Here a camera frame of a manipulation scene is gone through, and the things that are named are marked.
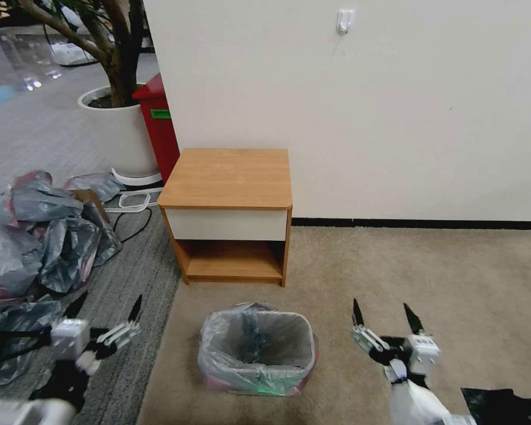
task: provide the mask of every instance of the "wooden nightstand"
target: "wooden nightstand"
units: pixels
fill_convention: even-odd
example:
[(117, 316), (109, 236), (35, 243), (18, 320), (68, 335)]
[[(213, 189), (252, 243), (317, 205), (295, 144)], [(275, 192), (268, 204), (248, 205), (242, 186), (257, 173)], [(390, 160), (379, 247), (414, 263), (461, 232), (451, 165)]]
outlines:
[(184, 149), (158, 204), (183, 280), (285, 286), (286, 149)]

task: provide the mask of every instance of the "black cloth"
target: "black cloth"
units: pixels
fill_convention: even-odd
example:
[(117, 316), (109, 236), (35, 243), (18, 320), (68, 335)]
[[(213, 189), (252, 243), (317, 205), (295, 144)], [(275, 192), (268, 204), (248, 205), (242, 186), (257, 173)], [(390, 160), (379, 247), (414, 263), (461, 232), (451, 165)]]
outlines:
[(531, 425), (531, 398), (518, 397), (509, 388), (462, 388), (462, 394), (477, 425)]

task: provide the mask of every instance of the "white planter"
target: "white planter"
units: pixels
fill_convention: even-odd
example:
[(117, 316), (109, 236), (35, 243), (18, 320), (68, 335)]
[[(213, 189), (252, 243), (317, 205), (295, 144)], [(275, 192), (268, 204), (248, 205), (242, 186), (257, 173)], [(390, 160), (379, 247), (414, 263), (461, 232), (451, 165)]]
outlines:
[(110, 94), (108, 86), (88, 91), (78, 98), (78, 105), (98, 134), (100, 153), (124, 184), (142, 185), (161, 180), (140, 106), (109, 109), (88, 106), (93, 99), (107, 94)]

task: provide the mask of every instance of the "green label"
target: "green label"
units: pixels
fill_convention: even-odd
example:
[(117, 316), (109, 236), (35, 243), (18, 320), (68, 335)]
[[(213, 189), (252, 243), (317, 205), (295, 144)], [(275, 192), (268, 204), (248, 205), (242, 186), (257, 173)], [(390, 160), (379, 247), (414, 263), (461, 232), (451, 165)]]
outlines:
[(153, 119), (171, 119), (169, 109), (150, 109)]

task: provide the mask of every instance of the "white drawer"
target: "white drawer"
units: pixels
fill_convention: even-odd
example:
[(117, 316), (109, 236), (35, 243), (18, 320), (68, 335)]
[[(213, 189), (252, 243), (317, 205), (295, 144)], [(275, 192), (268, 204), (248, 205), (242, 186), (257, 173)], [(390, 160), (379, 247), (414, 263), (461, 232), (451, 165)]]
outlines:
[(285, 240), (287, 210), (174, 210), (165, 214), (175, 239)]

